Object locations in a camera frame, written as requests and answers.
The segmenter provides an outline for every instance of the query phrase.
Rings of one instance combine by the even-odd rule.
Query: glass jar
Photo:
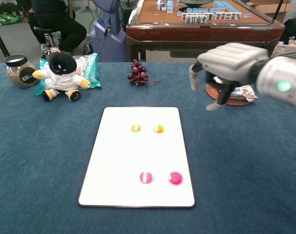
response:
[[[9,79],[21,88],[31,87],[38,82],[32,76],[36,67],[30,63],[25,55],[12,55],[5,58],[7,64],[7,75]]]

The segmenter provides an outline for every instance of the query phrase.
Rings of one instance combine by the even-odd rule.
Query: pink bottle cap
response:
[[[149,172],[141,172],[140,176],[140,181],[144,184],[149,184],[153,181],[153,175]]]
[[[172,184],[181,184],[182,183],[182,175],[179,172],[172,172],[168,176],[169,182]]]

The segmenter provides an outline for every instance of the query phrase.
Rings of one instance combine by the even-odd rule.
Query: stool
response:
[[[61,39],[61,33],[56,32],[55,30],[50,28],[42,28],[39,26],[34,26],[34,30],[38,33],[44,34],[44,37],[46,38],[47,46],[43,48],[43,53],[49,55],[51,47],[57,47],[59,45],[59,41]]]

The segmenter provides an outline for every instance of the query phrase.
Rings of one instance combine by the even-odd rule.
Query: jar lid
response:
[[[27,58],[25,55],[12,55],[5,58],[4,61],[8,67],[19,67],[27,63]]]

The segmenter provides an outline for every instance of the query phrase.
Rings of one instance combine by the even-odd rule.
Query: penguin plush toy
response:
[[[87,89],[90,85],[87,79],[76,73],[77,63],[69,53],[59,50],[52,53],[49,68],[33,73],[34,78],[51,79],[49,87],[41,94],[45,101],[52,101],[60,93],[66,94],[71,101],[77,101],[80,98],[79,86]]]

